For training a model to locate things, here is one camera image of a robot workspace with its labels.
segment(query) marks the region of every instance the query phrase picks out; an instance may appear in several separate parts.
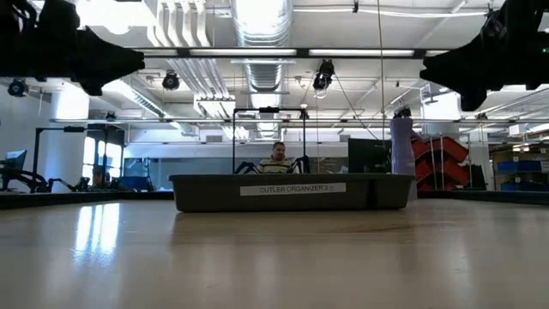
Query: black pole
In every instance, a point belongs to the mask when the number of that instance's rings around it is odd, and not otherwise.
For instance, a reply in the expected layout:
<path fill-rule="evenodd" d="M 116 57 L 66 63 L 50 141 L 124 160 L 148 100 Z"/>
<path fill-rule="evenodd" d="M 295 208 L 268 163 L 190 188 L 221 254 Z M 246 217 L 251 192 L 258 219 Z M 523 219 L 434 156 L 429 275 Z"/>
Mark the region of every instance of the black pole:
<path fill-rule="evenodd" d="M 105 127 L 103 129 L 103 137 L 105 139 L 105 148 L 103 149 L 103 175 L 101 177 L 101 183 L 102 183 L 102 189 L 105 189 L 106 184 L 106 144 L 109 141 L 109 129 L 108 127 Z"/>
<path fill-rule="evenodd" d="M 303 116 L 303 156 L 305 157 L 305 126 L 306 126 L 306 120 L 307 120 L 307 111 L 305 109 L 301 110 L 301 116 Z"/>
<path fill-rule="evenodd" d="M 31 193 L 36 192 L 36 174 L 38 173 L 38 156 L 40 153 L 40 134 L 42 133 L 41 128 L 36 128 L 34 133 L 34 157 L 33 157 L 33 187 L 31 188 Z"/>
<path fill-rule="evenodd" d="M 235 169 L 236 169 L 236 154 L 237 154 L 237 144 L 236 144 L 236 140 L 235 140 L 235 134 L 237 132 L 237 125 L 236 125 L 236 122 L 235 122 L 235 118 L 236 118 L 236 115 L 237 115 L 237 109 L 235 108 L 233 111 L 232 111 L 232 173 L 236 173 Z"/>

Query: black camera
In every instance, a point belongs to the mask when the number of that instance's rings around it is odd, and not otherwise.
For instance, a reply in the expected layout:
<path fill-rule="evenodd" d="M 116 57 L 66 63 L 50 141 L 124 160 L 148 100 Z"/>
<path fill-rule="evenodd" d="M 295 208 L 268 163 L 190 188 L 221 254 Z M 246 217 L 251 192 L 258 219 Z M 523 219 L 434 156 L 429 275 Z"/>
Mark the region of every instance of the black camera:
<path fill-rule="evenodd" d="M 162 87 L 166 90 L 177 90 L 179 88 L 178 74 L 172 70 L 166 72 L 166 77 L 162 81 Z"/>
<path fill-rule="evenodd" d="M 335 73 L 332 60 L 323 60 L 318 68 L 317 77 L 312 84 L 312 87 L 318 90 L 325 90 L 332 83 L 332 75 Z"/>

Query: cable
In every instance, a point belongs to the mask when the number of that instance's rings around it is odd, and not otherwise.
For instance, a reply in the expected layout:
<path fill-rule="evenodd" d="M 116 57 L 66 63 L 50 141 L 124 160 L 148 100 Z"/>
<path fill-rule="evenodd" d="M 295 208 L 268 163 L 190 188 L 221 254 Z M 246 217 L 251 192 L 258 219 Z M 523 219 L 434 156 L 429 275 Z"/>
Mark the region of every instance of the cable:
<path fill-rule="evenodd" d="M 38 117 L 40 117 L 40 114 L 42 113 L 42 99 L 44 98 L 44 93 L 42 92 L 42 88 L 40 89 L 40 102 L 38 105 Z"/>
<path fill-rule="evenodd" d="M 353 9 L 294 9 L 296 13 L 352 13 Z M 470 13 L 399 13 L 391 11 L 382 11 L 379 8 L 374 9 L 359 9 L 359 13 L 384 15 L 389 17 L 402 18 L 457 18 L 457 17 L 474 17 L 484 16 L 487 12 L 470 12 Z"/>
<path fill-rule="evenodd" d="M 381 4 L 379 3 L 379 0 L 377 0 L 377 25 L 379 29 L 379 49 L 381 51 L 380 53 L 380 59 L 381 59 L 381 114 L 383 117 L 382 122 L 382 141 L 385 141 L 385 74 L 383 69 L 383 34 L 381 30 Z"/>
<path fill-rule="evenodd" d="M 368 129 L 368 127 L 365 126 L 365 124 L 362 122 L 362 119 L 360 119 L 359 114 L 358 114 L 357 111 L 354 109 L 353 103 L 351 103 L 349 97 L 347 97 L 347 93 L 345 92 L 345 89 L 343 88 L 343 85 L 341 85 L 340 78 L 337 76 L 336 73 L 334 73 L 334 76 L 335 76 L 335 79 L 336 79 L 337 83 L 340 84 L 341 91 L 343 92 L 343 95 L 345 95 L 345 99 L 347 100 L 347 103 L 349 103 L 349 106 L 350 106 L 351 109 L 353 110 L 354 117 L 356 117 L 356 119 L 360 122 L 360 125 L 362 125 L 362 128 L 363 128 L 363 129 L 366 129 L 366 130 L 368 131 L 368 133 L 370 133 L 370 135 L 372 135 L 376 140 L 379 140 L 379 138 L 377 138 L 377 136 L 375 136 L 373 133 L 371 133 L 370 129 Z"/>
<path fill-rule="evenodd" d="M 320 141 L 319 141 L 319 129 L 318 129 L 318 98 L 316 97 L 317 103 L 317 173 L 320 173 Z"/>
<path fill-rule="evenodd" d="M 320 64 L 318 65 L 317 70 L 312 73 L 311 78 L 309 79 L 309 85 L 307 85 L 307 88 L 304 89 L 305 93 L 303 94 L 303 99 L 301 99 L 300 104 L 306 104 L 305 99 L 307 98 L 307 93 L 309 92 L 309 88 L 311 87 L 312 82 L 315 80 L 315 74 L 318 72 L 318 70 L 320 70 Z"/>

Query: man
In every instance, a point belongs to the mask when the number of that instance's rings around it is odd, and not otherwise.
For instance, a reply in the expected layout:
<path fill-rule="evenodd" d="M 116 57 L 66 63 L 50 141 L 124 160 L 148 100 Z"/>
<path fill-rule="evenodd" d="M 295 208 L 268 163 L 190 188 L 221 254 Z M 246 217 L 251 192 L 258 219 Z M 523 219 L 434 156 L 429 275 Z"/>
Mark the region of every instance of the man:
<path fill-rule="evenodd" d="M 109 173 L 105 176 L 105 183 L 103 184 L 103 167 L 94 167 L 93 170 L 94 177 L 92 178 L 92 186 L 90 189 L 93 190 L 114 190 L 114 191 L 133 191 L 132 189 L 118 183 L 111 182 L 111 175 Z"/>
<path fill-rule="evenodd" d="M 410 118 L 412 112 L 410 107 L 403 106 L 395 111 L 391 120 L 391 156 L 393 163 L 393 174 L 410 175 L 415 177 L 415 159 L 412 150 L 412 138 L 423 141 L 413 128 L 413 120 Z M 415 181 L 410 187 L 408 201 L 418 198 L 418 189 Z"/>
<path fill-rule="evenodd" d="M 286 157 L 286 146 L 283 142 L 273 144 L 273 154 L 271 157 L 262 160 L 259 163 L 259 172 L 261 173 L 287 173 L 292 165 L 292 161 Z"/>

